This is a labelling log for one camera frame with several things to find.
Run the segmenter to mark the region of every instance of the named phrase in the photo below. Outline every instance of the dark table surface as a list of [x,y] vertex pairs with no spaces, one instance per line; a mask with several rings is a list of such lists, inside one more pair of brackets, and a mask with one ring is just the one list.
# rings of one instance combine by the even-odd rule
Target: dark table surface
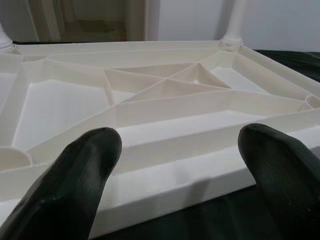
[[[320,82],[320,53],[258,52]],[[97,238],[134,239],[280,240],[281,237],[256,186],[252,186]]]

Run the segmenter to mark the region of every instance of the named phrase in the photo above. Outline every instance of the white cylindrical pillar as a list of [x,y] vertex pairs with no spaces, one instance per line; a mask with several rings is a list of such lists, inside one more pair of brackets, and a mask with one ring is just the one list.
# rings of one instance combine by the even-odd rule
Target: white cylindrical pillar
[[12,50],[13,48],[14,44],[12,43],[12,40],[8,37],[8,35],[5,33],[0,22],[0,52],[7,52],[9,50]]
[[231,17],[222,41],[226,44],[243,44],[244,16],[250,0],[234,0]]

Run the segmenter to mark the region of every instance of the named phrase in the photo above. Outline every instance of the white 3d printed part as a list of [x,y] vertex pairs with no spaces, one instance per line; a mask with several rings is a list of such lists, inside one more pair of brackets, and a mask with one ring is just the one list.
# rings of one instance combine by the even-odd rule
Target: white 3d printed part
[[123,142],[91,238],[251,186],[239,130],[320,146],[320,84],[220,41],[17,45],[0,54],[0,221],[84,132]]

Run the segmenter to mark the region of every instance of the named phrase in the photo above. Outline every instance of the floor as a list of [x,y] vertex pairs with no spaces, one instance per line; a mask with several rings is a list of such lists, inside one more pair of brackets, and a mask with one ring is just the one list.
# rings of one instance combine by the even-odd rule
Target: floor
[[123,42],[126,41],[124,21],[77,20],[65,23],[65,32],[58,42]]

